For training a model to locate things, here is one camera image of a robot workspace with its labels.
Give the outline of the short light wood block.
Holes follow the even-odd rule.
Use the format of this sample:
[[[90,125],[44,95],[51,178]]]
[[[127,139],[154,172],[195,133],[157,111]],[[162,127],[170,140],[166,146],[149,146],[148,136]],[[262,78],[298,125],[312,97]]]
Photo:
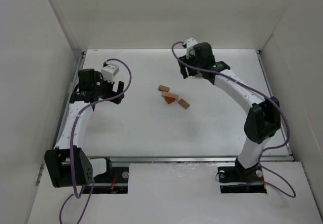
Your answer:
[[[161,92],[169,92],[169,90],[170,88],[167,86],[159,85],[158,87],[158,91],[161,91]]]

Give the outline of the long light wood block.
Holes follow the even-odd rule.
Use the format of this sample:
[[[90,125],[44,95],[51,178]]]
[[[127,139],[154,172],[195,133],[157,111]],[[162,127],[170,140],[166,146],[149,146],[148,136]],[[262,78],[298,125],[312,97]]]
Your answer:
[[[174,98],[175,101],[178,100],[179,96],[177,94],[173,94],[173,93],[170,93],[170,92],[162,92],[161,94],[162,97],[170,97],[170,98]]]

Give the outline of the tan wood block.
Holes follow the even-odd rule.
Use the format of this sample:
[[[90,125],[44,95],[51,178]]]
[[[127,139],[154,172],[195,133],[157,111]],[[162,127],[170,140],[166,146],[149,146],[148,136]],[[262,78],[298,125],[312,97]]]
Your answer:
[[[188,109],[190,107],[190,104],[182,98],[178,100],[178,104],[184,109]]]

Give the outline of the orange triangular wood block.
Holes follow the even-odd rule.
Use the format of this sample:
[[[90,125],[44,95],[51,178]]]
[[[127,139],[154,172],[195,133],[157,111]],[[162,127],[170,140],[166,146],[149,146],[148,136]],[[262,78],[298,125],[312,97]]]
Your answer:
[[[176,101],[176,99],[175,99],[175,98],[173,98],[173,97],[168,97],[168,96],[165,96],[165,97],[164,97],[164,99],[165,99],[165,101],[167,102],[167,104],[171,104],[171,103],[173,103],[173,102],[175,102],[175,101]]]

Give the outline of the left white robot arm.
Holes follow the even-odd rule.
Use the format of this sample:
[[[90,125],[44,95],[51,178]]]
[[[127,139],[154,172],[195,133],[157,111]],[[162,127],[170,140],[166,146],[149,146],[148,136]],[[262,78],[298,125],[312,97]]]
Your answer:
[[[79,70],[79,82],[70,96],[63,132],[54,148],[44,156],[55,188],[87,186],[96,176],[112,175],[113,167],[108,158],[88,158],[82,148],[88,121],[95,110],[94,102],[109,99],[119,104],[124,98],[121,94],[124,82],[120,81],[117,90],[113,90],[118,72],[115,64],[104,65],[100,71]]]

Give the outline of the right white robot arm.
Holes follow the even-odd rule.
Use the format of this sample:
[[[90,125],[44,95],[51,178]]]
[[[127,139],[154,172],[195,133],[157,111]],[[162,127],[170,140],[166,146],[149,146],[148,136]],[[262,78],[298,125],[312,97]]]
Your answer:
[[[177,59],[184,78],[198,74],[212,85],[226,92],[247,114],[244,124],[246,140],[235,165],[219,171],[223,183],[251,182],[258,159],[269,139],[281,127],[279,101],[265,97],[243,87],[240,78],[223,61],[216,61],[211,45],[189,38],[182,43],[186,54]]]

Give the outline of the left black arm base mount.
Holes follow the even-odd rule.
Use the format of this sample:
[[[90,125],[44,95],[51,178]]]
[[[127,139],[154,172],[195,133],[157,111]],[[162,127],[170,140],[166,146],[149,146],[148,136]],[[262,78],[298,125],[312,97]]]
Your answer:
[[[115,165],[110,159],[107,160],[107,170],[94,177],[94,194],[127,194],[129,167]]]

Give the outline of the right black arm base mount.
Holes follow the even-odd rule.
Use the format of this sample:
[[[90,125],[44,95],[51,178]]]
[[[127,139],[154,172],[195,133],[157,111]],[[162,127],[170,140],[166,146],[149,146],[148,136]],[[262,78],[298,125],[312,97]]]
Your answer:
[[[222,194],[266,194],[262,168],[258,165],[250,170],[239,166],[218,166],[216,174]]]

